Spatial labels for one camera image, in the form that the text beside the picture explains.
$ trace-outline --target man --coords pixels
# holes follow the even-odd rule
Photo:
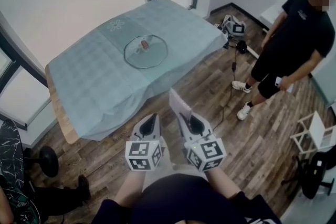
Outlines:
[[[232,87],[246,93],[256,82],[259,93],[247,102],[237,117],[244,120],[251,108],[279,90],[307,76],[332,48],[335,30],[327,10],[331,0],[287,0],[261,46],[263,51],[246,83],[233,81]],[[282,78],[275,86],[276,78]]]

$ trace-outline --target man's right arm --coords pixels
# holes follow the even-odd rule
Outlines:
[[[13,223],[14,216],[12,210],[10,209],[7,197],[0,187],[0,224],[10,224]]]
[[[271,39],[271,37],[274,35],[275,31],[278,29],[278,27],[284,22],[284,20],[287,18],[287,13],[282,12],[279,14],[271,28],[268,30],[268,33],[266,37],[264,38],[264,41],[262,42],[261,46],[264,48],[265,44]]]

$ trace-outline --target white paper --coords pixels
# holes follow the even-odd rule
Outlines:
[[[281,81],[282,81],[282,78],[277,77],[276,80],[275,80],[275,86],[278,87],[280,85]],[[293,91],[293,88],[294,88],[294,84],[291,84],[289,86],[289,88],[287,89],[287,92],[291,93]]]
[[[173,88],[169,91],[169,105],[176,115],[182,114],[188,121],[190,120],[192,114],[191,107],[182,100]]]

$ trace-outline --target white chair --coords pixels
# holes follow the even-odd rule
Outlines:
[[[304,124],[305,120],[312,118],[309,128]],[[300,154],[312,153],[315,151],[320,151],[325,148],[332,147],[336,144],[336,126],[325,128],[324,124],[321,120],[320,115],[315,111],[313,114],[310,114],[304,118],[298,120],[303,126],[303,132],[294,134],[290,138],[294,140],[296,145],[300,150]],[[301,147],[301,143],[303,141],[303,137],[308,134],[313,141],[313,146],[311,146],[308,150],[304,151]]]

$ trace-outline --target person's arm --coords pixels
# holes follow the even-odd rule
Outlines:
[[[235,197],[241,191],[219,167],[205,172],[205,175],[210,186],[227,199]]]
[[[275,31],[278,29],[278,27],[284,22],[284,20],[287,18],[287,13],[282,12],[279,14],[279,16],[276,18],[275,22],[271,26],[271,28],[268,30],[268,33],[266,34],[266,37],[261,43],[261,46],[264,47],[265,44],[271,39]]]
[[[315,50],[310,59],[300,66],[293,74],[283,77],[281,84],[278,86],[280,90],[287,91],[291,84],[307,76],[322,61],[323,57]]]
[[[130,171],[120,187],[114,201],[122,207],[131,208],[142,194],[146,172]]]
[[[0,224],[13,223],[14,216],[10,209],[6,195],[0,187]]]

